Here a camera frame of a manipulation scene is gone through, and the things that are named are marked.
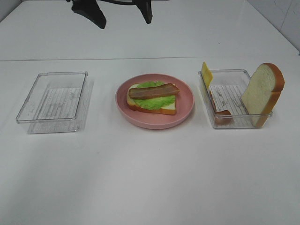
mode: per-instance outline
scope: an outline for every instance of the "clear plastic container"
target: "clear plastic container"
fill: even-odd
[[[202,72],[199,72],[200,90],[205,102],[207,113],[213,128],[261,128],[253,121],[269,118],[270,114],[248,114],[241,96],[246,90],[250,76],[243,69],[211,70],[213,80],[207,90]],[[221,115],[219,112],[228,110],[231,115]]]
[[[39,74],[16,122],[28,134],[74,132],[84,125],[90,89],[87,72]]]

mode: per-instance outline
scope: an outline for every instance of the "cheese slice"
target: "cheese slice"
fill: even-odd
[[[205,86],[207,89],[209,89],[210,82],[212,81],[213,76],[211,71],[208,69],[206,62],[203,62],[201,72]]]

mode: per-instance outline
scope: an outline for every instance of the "bread slice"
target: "bread slice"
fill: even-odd
[[[281,71],[271,63],[261,64],[252,75],[241,99],[249,114],[269,114],[276,104],[285,80]],[[267,117],[252,117],[255,127],[262,127]]]
[[[129,89],[136,88],[139,84],[133,84]],[[145,109],[140,107],[138,104],[135,103],[135,101],[129,97],[129,89],[127,92],[127,105],[131,110],[138,110],[140,112],[144,113],[161,113],[166,115],[175,115],[176,114],[176,101],[172,104],[165,105],[161,107],[160,109]]]

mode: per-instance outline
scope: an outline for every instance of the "sandwich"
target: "sandwich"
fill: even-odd
[[[179,91],[176,85],[162,81],[135,83],[128,89],[127,105],[144,113],[175,115]]]

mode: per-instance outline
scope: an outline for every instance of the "bacon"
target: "bacon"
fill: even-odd
[[[150,99],[169,95],[176,95],[180,90],[173,84],[167,83],[157,87],[150,88],[131,88],[129,97],[133,99]]]

